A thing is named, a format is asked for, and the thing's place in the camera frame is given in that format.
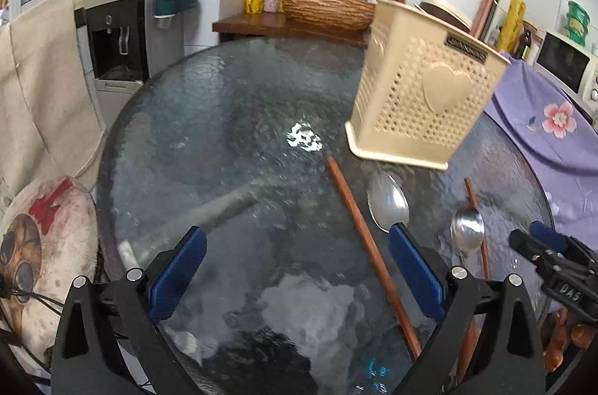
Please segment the teal cup holder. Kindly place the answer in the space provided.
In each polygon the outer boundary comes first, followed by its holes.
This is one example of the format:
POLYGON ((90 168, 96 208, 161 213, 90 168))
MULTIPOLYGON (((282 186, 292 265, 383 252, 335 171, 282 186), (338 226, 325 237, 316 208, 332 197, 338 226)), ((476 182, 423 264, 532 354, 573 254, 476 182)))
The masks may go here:
POLYGON ((159 29, 167 29, 172 19, 198 5, 198 0, 153 0, 153 15, 159 29))

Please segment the white microwave oven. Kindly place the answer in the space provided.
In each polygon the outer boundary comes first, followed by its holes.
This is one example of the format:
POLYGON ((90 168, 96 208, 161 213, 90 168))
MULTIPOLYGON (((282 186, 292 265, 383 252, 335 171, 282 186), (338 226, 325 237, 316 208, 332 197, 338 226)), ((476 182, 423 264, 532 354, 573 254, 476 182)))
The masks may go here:
POLYGON ((536 71, 558 85, 590 121, 597 120, 597 57, 569 38, 547 31, 534 58, 536 71))

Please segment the dog print cushion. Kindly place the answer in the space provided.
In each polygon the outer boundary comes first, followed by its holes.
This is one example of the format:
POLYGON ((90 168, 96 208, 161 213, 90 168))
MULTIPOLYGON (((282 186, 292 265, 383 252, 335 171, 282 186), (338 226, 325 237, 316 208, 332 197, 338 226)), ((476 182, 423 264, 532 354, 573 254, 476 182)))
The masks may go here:
POLYGON ((95 205, 83 185, 38 179, 16 195, 1 220, 1 327, 27 371, 50 368, 72 281, 92 280, 97 265, 95 205))

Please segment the green stacked containers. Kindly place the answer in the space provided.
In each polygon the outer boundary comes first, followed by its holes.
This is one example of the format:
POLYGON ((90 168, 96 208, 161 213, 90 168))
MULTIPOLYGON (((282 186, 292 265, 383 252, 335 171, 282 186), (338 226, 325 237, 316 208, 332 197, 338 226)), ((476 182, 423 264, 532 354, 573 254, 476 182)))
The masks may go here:
POLYGON ((588 36, 591 18, 579 3, 570 0, 565 14, 564 35, 584 47, 588 36))

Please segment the woven basin sink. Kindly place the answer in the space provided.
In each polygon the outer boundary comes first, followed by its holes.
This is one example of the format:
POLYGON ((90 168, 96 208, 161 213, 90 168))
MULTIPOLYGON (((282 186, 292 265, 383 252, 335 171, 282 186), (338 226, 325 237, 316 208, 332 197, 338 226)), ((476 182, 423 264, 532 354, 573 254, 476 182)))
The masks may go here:
POLYGON ((281 0, 292 21, 318 28, 365 31, 371 25, 376 4, 364 0, 281 0))

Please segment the yellow roll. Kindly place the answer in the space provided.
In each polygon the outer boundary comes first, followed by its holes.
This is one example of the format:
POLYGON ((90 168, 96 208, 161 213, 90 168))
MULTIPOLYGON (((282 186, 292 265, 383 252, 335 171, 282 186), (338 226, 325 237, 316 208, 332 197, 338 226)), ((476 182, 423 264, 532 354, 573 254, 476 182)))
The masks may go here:
POLYGON ((498 37, 497 51, 509 54, 514 51, 520 36, 525 12, 526 3, 523 0, 510 1, 509 10, 498 37))

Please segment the water dispenser machine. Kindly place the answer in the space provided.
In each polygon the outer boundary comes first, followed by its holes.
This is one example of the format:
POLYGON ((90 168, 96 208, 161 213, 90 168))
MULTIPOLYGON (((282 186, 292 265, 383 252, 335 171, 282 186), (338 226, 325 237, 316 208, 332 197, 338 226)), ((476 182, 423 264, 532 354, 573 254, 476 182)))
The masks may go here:
POLYGON ((91 92, 111 128, 136 92, 185 57, 184 18, 154 16, 154 0, 83 0, 91 92))

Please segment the round silver spoon wooden handle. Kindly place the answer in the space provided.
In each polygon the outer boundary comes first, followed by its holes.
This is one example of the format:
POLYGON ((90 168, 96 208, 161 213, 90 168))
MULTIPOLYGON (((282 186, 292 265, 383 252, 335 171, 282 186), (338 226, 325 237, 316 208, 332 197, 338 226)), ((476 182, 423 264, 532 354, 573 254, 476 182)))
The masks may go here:
MULTIPOLYGON (((486 241, 486 225, 484 225, 484 219, 481 216, 480 205, 471 179, 464 178, 464 184, 469 206, 464 210, 459 210, 451 220, 450 232, 453 246, 460 255, 461 262, 464 262, 470 255, 479 253, 484 269, 484 277, 489 280, 491 279, 491 261, 486 241)), ((456 377, 458 382, 464 380, 476 345, 477 328, 475 327, 475 318, 472 317, 457 360, 456 377)))

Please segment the purple floral cloth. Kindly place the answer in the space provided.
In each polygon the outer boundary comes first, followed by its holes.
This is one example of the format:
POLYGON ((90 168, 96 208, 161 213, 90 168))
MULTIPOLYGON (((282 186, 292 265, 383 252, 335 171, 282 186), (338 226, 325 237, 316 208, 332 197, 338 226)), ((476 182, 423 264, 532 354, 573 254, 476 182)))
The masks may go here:
POLYGON ((514 58, 487 112, 515 141, 540 181, 551 220, 532 223, 577 238, 597 253, 597 133, 589 122, 561 88, 514 58))

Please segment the beige fabric cover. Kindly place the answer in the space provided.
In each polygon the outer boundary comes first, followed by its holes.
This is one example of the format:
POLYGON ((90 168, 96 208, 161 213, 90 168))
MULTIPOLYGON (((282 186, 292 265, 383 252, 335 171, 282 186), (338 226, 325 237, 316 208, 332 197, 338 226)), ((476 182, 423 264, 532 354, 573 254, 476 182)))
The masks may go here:
POLYGON ((107 128, 84 76, 76 0, 45 0, 1 27, 1 210, 40 178, 96 182, 107 128))

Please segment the brown wooden chopstick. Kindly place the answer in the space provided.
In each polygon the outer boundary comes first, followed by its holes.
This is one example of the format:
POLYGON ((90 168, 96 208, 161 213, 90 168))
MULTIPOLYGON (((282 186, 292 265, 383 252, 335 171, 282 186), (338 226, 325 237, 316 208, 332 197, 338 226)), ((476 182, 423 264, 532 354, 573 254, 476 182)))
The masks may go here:
POLYGON ((339 192, 339 196, 348 209, 355 228, 362 242, 364 243, 367 254, 371 258, 376 275, 378 276, 382 288, 386 293, 387 299, 391 308, 393 309, 397 322, 403 330, 403 335, 406 339, 406 344, 410 350, 411 357, 413 359, 417 359, 422 353, 420 341, 417 339, 416 331, 413 328, 413 324, 410 322, 410 316, 407 314, 406 308, 403 306, 403 302, 401 302, 399 294, 395 288, 395 285, 393 284, 374 237, 364 219, 363 214, 361 213, 361 210, 352 194, 349 185, 346 183, 343 172, 340 170, 336 159, 334 159, 333 156, 326 158, 326 166, 332 175, 336 189, 339 192))

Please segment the dark glass bottle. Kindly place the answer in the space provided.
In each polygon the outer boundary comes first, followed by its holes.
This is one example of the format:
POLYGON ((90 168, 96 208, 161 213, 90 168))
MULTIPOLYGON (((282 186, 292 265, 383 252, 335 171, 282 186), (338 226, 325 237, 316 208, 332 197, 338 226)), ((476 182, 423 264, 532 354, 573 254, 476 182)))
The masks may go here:
POLYGON ((517 48, 516 48, 516 51, 514 54, 515 59, 524 60, 526 58, 526 55, 528 54, 528 52, 531 48, 532 38, 533 38, 533 29, 525 27, 520 36, 520 39, 519 39, 519 42, 518 42, 518 45, 517 45, 517 48))

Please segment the brown wooden counter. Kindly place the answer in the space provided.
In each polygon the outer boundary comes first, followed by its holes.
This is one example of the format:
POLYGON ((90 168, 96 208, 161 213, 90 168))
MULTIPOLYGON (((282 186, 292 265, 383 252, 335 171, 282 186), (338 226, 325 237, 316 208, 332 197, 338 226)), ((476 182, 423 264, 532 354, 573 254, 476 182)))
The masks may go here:
POLYGON ((260 15, 232 15, 212 25, 219 43, 249 37, 318 39, 365 49, 369 38, 364 32, 318 28, 302 22, 289 21, 285 15, 261 13, 260 15))

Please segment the yellow mug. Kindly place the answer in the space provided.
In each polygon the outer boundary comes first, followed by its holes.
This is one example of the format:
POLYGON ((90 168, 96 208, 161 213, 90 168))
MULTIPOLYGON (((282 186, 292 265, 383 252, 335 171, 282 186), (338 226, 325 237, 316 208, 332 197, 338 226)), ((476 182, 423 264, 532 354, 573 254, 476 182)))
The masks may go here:
POLYGON ((265 8, 265 0, 244 0, 244 12, 247 15, 260 15, 265 8))

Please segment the cream perforated utensil holder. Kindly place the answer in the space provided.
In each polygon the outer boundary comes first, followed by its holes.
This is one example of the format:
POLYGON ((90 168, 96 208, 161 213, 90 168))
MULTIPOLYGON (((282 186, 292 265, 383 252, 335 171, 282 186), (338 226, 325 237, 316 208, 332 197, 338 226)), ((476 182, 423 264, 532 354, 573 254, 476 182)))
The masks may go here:
POLYGON ((351 118, 362 159, 445 170, 508 59, 439 18, 379 0, 351 118))

